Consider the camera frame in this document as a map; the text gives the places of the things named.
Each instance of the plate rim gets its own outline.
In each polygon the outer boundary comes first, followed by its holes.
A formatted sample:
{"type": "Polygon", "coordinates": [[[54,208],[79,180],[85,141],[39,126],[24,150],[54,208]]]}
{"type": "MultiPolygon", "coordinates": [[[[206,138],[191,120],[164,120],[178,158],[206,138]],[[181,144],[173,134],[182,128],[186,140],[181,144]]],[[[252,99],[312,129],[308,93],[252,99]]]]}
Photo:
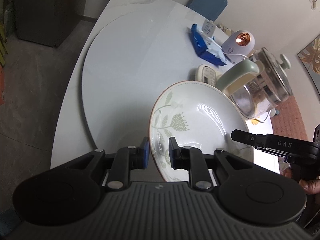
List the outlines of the plate rim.
{"type": "MultiPolygon", "coordinates": [[[[241,112],[239,111],[239,109],[236,107],[236,105],[231,101],[231,99],[228,98],[228,97],[227,97],[224,93],[222,93],[219,89],[217,89],[217,88],[215,88],[215,87],[213,87],[213,86],[211,86],[211,85],[209,85],[209,84],[207,84],[207,83],[200,82],[200,81],[193,81],[193,80],[179,81],[179,82],[174,83],[174,84],[172,84],[171,86],[167,87],[167,88],[158,96],[156,102],[154,103],[154,105],[153,105],[153,107],[152,107],[151,114],[150,114],[150,117],[149,117],[149,125],[148,125],[149,145],[151,145],[151,140],[150,140],[150,138],[151,138],[151,120],[152,120],[153,115],[154,115],[153,110],[155,109],[157,103],[160,101],[160,98],[162,97],[162,95],[163,95],[164,93],[166,93],[168,90],[170,90],[173,86],[176,86],[176,85],[181,84],[181,83],[186,83],[186,84],[187,84],[187,83],[190,83],[190,84],[199,84],[199,85],[204,85],[204,86],[206,86],[206,87],[208,87],[208,88],[211,88],[211,89],[213,89],[213,90],[216,90],[216,92],[218,92],[219,94],[221,94],[223,97],[225,97],[225,99],[227,99],[231,104],[234,105],[234,108],[235,108],[235,110],[238,112],[238,114],[239,114],[240,117],[243,116],[243,115],[241,114],[241,112]]],[[[241,118],[241,120],[242,120],[242,122],[244,123],[244,126],[246,127],[246,132],[249,132],[249,128],[248,128],[248,126],[247,126],[247,123],[244,121],[243,118],[241,118]]],[[[254,161],[254,150],[253,150],[253,147],[250,147],[250,149],[251,149],[252,158],[253,158],[253,161],[254,161]]],[[[163,176],[163,174],[162,174],[162,172],[161,172],[160,169],[159,169],[159,166],[158,166],[157,162],[156,162],[154,153],[153,153],[153,151],[152,151],[152,147],[150,147],[150,151],[151,151],[151,155],[152,155],[153,161],[154,161],[154,163],[155,163],[155,165],[156,165],[156,167],[157,167],[158,172],[160,173],[162,179],[163,179],[164,181],[166,181],[165,178],[164,178],[164,176],[163,176]]]]}

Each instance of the blue chair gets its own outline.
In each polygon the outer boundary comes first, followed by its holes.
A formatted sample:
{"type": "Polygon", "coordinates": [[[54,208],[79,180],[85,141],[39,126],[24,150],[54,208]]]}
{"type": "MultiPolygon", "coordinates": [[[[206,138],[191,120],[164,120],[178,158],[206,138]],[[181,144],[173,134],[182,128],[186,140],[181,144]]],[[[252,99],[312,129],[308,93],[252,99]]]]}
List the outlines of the blue chair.
{"type": "Polygon", "coordinates": [[[215,21],[227,5],[227,0],[190,0],[187,7],[206,19],[215,21]]]}

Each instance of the orange box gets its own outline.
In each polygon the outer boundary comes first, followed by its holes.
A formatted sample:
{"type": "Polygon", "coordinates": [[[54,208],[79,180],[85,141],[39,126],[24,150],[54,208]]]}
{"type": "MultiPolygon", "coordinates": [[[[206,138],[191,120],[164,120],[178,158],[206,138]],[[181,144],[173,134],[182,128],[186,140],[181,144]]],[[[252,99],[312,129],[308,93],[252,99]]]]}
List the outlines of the orange box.
{"type": "Polygon", "coordinates": [[[0,65],[0,105],[4,104],[4,72],[0,65]]]}

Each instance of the price tag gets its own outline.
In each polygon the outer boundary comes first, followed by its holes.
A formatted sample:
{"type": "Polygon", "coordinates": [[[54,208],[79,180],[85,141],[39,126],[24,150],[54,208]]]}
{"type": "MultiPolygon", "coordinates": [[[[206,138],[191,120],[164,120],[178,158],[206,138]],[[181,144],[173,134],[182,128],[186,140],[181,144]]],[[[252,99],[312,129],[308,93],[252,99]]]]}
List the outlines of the price tag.
{"type": "Polygon", "coordinates": [[[204,23],[202,25],[202,31],[204,32],[205,35],[212,38],[215,28],[216,26],[213,23],[213,21],[208,21],[207,19],[204,20],[204,23]]]}

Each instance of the screw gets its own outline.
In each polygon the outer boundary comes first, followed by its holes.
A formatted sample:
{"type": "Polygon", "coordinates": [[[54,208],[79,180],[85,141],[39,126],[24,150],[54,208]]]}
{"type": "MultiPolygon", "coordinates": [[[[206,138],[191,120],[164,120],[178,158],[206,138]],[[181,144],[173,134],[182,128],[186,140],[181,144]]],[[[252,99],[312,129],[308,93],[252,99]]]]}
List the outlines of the screw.
{"type": "Polygon", "coordinates": [[[198,181],[196,183],[196,187],[199,189],[209,189],[211,186],[212,184],[210,182],[204,180],[198,181]]]}
{"type": "Polygon", "coordinates": [[[113,181],[108,182],[107,186],[112,189],[120,189],[123,187],[123,183],[118,180],[113,180],[113,181]]]}

